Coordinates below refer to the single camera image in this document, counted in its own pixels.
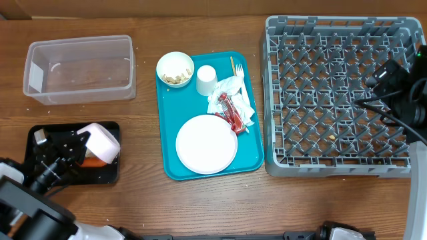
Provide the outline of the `orange carrot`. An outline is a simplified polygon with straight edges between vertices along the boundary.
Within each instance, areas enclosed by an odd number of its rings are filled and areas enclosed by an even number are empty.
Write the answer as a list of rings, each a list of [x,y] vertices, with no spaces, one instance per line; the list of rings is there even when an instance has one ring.
[[[84,159],[83,163],[80,166],[84,168],[90,168],[90,167],[103,167],[105,165],[107,165],[107,163],[97,157],[88,157]]]

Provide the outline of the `pink bowl with crumbs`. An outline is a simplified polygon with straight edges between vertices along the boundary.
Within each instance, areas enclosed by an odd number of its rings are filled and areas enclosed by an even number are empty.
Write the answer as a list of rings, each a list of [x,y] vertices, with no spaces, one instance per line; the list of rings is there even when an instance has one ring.
[[[88,132],[89,138],[85,144],[98,159],[106,164],[113,163],[120,152],[118,140],[102,125],[91,123],[77,131],[77,134]]]

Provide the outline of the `white bowl with nuts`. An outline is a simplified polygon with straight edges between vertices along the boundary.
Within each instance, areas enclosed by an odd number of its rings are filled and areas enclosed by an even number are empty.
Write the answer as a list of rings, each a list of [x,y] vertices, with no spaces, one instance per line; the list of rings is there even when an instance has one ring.
[[[191,57],[179,51],[166,53],[156,65],[157,77],[172,88],[186,86],[194,71],[195,65]]]

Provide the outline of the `red snack wrapper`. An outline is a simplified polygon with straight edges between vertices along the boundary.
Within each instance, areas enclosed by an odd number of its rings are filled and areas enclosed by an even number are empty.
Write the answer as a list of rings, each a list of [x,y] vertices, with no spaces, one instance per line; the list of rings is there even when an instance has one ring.
[[[221,117],[231,125],[231,130],[239,135],[247,130],[247,127],[244,125],[240,114],[237,109],[234,107],[231,99],[227,96],[226,93],[222,93],[218,97],[218,104],[221,107],[221,112],[216,112],[214,115]]]

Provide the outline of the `white napkin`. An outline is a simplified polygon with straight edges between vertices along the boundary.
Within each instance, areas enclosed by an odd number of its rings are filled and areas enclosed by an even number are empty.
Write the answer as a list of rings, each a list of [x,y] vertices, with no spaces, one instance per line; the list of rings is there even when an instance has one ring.
[[[219,113],[220,117],[225,117],[225,113],[219,102],[220,95],[225,93],[243,121],[244,131],[249,133],[250,131],[248,127],[254,124],[251,117],[255,111],[250,104],[244,100],[243,95],[240,93],[240,89],[243,87],[243,84],[244,78],[239,76],[232,76],[218,81],[213,88],[213,92],[207,97],[207,113]]]

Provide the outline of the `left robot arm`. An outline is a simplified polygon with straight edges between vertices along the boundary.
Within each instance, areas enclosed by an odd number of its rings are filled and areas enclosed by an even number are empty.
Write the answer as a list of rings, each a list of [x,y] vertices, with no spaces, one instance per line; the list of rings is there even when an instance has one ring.
[[[52,202],[58,191],[84,176],[92,153],[106,165],[120,145],[107,131],[78,130],[66,137],[48,137],[37,144],[24,163],[1,159],[2,239],[139,239],[123,227],[80,223],[75,215]]]

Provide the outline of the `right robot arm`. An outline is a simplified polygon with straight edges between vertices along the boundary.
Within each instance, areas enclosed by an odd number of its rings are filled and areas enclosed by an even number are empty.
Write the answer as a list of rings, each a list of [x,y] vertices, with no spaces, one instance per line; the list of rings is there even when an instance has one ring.
[[[355,103],[381,115],[389,127],[403,127],[409,145],[411,186],[404,238],[426,240],[426,46],[421,45],[409,71],[391,59],[366,86],[374,97]]]

